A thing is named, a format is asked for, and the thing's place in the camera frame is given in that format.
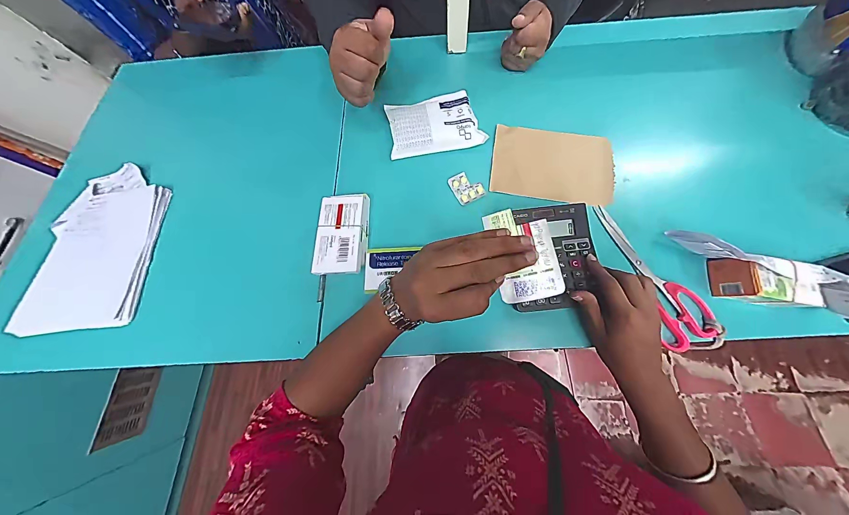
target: air vent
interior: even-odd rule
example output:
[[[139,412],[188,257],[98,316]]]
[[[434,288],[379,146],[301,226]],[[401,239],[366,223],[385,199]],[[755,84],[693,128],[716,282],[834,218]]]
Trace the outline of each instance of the air vent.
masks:
[[[88,453],[144,432],[160,380],[160,368],[120,370]]]

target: red floor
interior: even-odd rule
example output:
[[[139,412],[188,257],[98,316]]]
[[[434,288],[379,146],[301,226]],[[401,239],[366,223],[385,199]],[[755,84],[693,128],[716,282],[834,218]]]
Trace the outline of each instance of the red floor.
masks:
[[[636,423],[593,349],[511,352],[510,358],[532,361],[562,381],[601,434],[638,457]],[[367,513],[386,486],[405,408],[433,364],[433,356],[381,359],[374,384],[348,409],[342,515]],[[244,413],[231,413],[233,400],[244,396],[237,384],[247,381],[256,397],[257,385],[267,383],[270,392],[286,369],[215,368],[180,513],[206,513],[223,483],[215,471],[225,470],[225,449],[252,409],[239,402],[236,410]],[[754,513],[849,515],[849,338],[730,342],[664,357],[663,369]]]

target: bangle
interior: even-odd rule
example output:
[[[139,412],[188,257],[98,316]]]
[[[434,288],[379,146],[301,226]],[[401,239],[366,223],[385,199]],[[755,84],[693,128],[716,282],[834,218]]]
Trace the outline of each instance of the bangle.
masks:
[[[392,294],[392,277],[387,278],[379,285],[378,294],[379,299],[383,302],[383,310],[389,319],[389,323],[394,325],[396,329],[404,333],[424,323],[420,320],[409,320],[406,318],[405,313],[399,309],[399,305],[396,303],[396,297]]]
[[[653,469],[653,472],[655,472],[661,478],[672,483],[684,483],[686,485],[705,485],[706,483],[710,483],[711,481],[713,481],[716,478],[716,473],[720,470],[720,466],[716,461],[716,456],[714,456],[714,451],[712,451],[710,447],[707,447],[707,452],[710,453],[711,456],[710,465],[707,467],[707,470],[705,470],[704,474],[693,475],[692,477],[682,477],[681,475],[675,475],[665,472],[661,468],[659,468],[659,466],[653,464],[653,462],[649,459],[647,459],[647,463],[650,465],[650,468]]]

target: red kurta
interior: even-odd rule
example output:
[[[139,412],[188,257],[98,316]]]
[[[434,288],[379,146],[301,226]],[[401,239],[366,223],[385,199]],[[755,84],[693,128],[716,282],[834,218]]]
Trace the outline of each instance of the red kurta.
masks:
[[[451,357],[411,399],[374,515],[545,515],[548,446],[542,387],[511,362]],[[705,515],[608,446],[573,400],[553,392],[568,514]],[[316,420],[282,389],[230,450],[214,513],[336,515],[345,496],[341,419]]]

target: wristwatch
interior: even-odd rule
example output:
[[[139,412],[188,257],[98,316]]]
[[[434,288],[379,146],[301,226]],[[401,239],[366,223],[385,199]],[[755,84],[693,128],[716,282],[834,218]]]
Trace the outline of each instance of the wristwatch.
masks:
[[[406,318],[405,313],[399,309],[399,305],[396,304],[396,297],[392,294],[392,285],[390,284],[392,281],[392,277],[387,278],[384,282],[379,285],[377,288],[377,294],[379,295],[379,299],[383,302],[383,309],[386,312],[386,316],[389,319],[389,323],[396,326],[396,329],[400,331],[411,331],[415,327],[418,327],[422,323],[423,320],[409,320]]]

